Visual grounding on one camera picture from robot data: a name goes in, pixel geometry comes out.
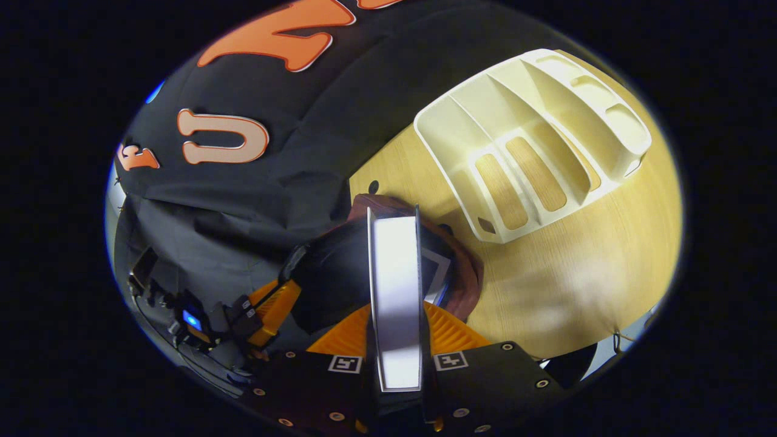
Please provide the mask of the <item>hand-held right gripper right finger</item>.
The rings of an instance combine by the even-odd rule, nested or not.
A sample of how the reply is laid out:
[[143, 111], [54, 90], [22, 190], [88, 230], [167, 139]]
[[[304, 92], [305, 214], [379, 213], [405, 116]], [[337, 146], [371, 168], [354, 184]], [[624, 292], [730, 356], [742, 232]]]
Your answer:
[[430, 370], [424, 413], [435, 435], [494, 435], [550, 409], [567, 392], [513, 341], [491, 343], [425, 302]]

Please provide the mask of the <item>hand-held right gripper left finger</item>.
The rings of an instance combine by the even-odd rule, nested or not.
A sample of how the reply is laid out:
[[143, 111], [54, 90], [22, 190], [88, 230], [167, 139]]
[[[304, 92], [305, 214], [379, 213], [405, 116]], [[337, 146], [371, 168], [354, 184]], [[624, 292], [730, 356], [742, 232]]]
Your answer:
[[270, 356], [245, 387], [242, 406], [294, 435], [371, 435], [374, 370], [364, 305], [306, 350]]

